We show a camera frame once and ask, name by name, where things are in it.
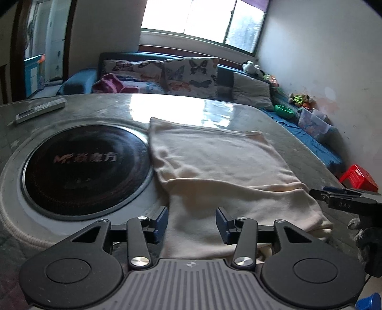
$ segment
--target butterfly print cushion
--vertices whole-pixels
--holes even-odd
[[[104,60],[102,76],[114,73],[122,81],[160,82],[163,62],[160,60],[128,61]]]
[[[216,98],[216,57],[174,58],[163,62],[169,95]]]

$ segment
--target red plastic stool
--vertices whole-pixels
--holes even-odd
[[[358,165],[351,166],[340,178],[340,182],[346,188],[378,192],[378,185],[375,183],[371,175]]]

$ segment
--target beige cloth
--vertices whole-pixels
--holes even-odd
[[[317,237],[331,223],[262,132],[150,120],[154,169],[170,197],[162,257],[230,256],[215,223],[216,208],[261,225],[287,220]]]

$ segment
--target window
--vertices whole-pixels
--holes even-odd
[[[147,0],[142,28],[253,53],[268,0]]]

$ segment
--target blue blanket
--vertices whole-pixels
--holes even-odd
[[[326,146],[323,146],[321,143],[313,139],[309,134],[303,131],[296,124],[287,121],[286,119],[281,118],[275,112],[269,112],[264,109],[261,109],[263,112],[268,114],[275,122],[278,122],[281,126],[286,128],[292,135],[298,138],[303,144],[305,144],[308,149],[310,149],[325,166],[333,173],[337,174],[345,171],[345,164],[334,151],[329,149]]]

